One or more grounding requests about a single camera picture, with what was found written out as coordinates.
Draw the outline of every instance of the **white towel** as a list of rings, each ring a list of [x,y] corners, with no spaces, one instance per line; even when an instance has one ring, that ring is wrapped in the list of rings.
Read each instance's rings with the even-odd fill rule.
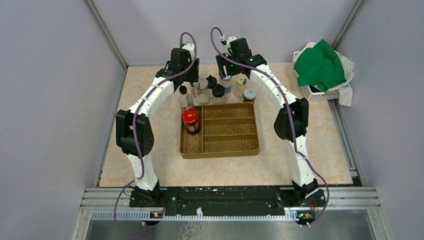
[[[293,65],[298,60],[299,56],[307,49],[307,48],[313,48],[317,43],[316,42],[308,42],[306,46],[301,51],[295,51],[293,53]],[[352,106],[352,97],[354,94],[354,90],[351,87],[350,82],[354,78],[355,73],[353,72],[354,69],[354,63],[351,62],[347,57],[343,56],[341,53],[335,51],[338,58],[340,59],[341,66],[344,70],[344,78],[346,79],[345,82],[343,82],[340,85],[334,86],[330,88],[328,91],[335,91],[338,90],[339,97],[338,97],[338,103],[343,106]]]

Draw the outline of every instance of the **plastic laundry basket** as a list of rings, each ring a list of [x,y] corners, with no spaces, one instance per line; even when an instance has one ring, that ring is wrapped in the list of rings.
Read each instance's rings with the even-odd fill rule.
[[[293,63],[293,70],[295,67],[295,56],[299,53],[300,51],[295,51],[293,53],[293,60],[291,61],[291,63]],[[294,70],[294,74],[296,75],[296,78],[299,77],[299,74],[296,72],[296,70]],[[303,95],[304,97],[308,100],[308,101],[320,101],[320,100],[330,100],[330,99],[338,99],[339,98],[339,91],[319,91],[319,92],[313,92],[311,86],[301,86],[300,87],[302,89]]]

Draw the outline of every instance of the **beige table surface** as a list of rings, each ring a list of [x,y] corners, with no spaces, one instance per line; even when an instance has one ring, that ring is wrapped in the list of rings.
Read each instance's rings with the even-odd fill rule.
[[[303,97],[293,66],[288,62],[270,63],[273,73],[297,97]],[[147,90],[162,66],[129,67],[119,109],[132,106]],[[213,75],[216,64],[200,65],[199,76]],[[248,86],[255,87],[253,82]],[[292,162],[286,146],[274,131],[277,111],[257,86],[254,105],[259,135],[259,155],[243,157],[183,159],[180,154],[181,112],[178,91],[169,96],[150,120],[154,146],[151,151],[154,172],[161,186],[240,186],[291,185]],[[227,102],[241,102],[232,95]],[[327,101],[309,103],[307,151],[314,168],[329,184],[351,184],[352,178]],[[120,187],[134,179],[130,161],[116,145],[113,127],[100,187]]]

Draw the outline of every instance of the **wooden tray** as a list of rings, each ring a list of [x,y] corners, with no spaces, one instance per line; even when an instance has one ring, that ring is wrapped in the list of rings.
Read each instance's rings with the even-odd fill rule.
[[[181,120],[179,152],[183,159],[253,156],[259,153],[258,129],[251,102],[195,106],[200,132],[191,135]]]

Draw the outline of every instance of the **black bottle cap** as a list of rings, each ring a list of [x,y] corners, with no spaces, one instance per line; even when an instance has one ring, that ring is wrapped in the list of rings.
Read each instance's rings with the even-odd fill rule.
[[[186,86],[180,86],[179,87],[179,93],[180,94],[186,94],[187,93],[187,87]]]
[[[217,79],[212,75],[209,75],[206,80],[208,89],[213,89],[217,85]]]
[[[225,95],[225,88],[221,84],[217,84],[212,88],[212,95],[215,98],[221,98]]]

